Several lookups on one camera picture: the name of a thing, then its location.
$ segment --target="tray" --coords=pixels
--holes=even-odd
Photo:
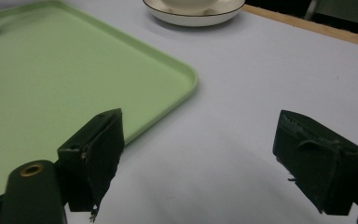
[[[183,102],[187,64],[61,2],[0,11],[0,194],[8,174],[94,115],[122,108],[126,144]]]

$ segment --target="white table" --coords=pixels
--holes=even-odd
[[[356,205],[349,217],[320,215],[272,144],[287,109],[358,145],[358,45],[246,12],[194,29],[158,21],[141,0],[67,2],[200,77],[188,101],[126,147],[96,223],[355,223]],[[68,212],[68,222],[89,215]]]

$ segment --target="wooden edge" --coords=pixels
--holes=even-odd
[[[345,40],[354,44],[358,44],[358,34],[345,31],[345,30],[339,30],[334,27],[326,26],[323,24],[319,24],[312,21],[305,21],[297,17],[284,15],[278,12],[273,12],[266,10],[261,7],[252,7],[249,5],[244,5],[242,8],[244,11],[250,12],[252,14],[269,18],[275,21],[280,21],[289,25],[293,25],[298,28],[302,28],[305,30],[309,30],[318,34],[322,35],[328,35],[337,39]]]

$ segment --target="table surface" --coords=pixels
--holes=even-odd
[[[31,2],[0,0],[0,9]],[[356,222],[356,205],[348,217],[320,215],[272,144],[286,109],[358,145],[358,45],[245,11],[185,28],[155,19],[141,0],[66,2],[200,78],[189,100],[126,147],[96,223]],[[67,217],[89,223],[87,213]]]

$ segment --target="saucer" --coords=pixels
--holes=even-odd
[[[160,0],[143,0],[151,14],[162,21],[181,26],[210,26],[228,21],[236,16],[245,0],[218,0],[211,8],[200,13],[175,12]]]

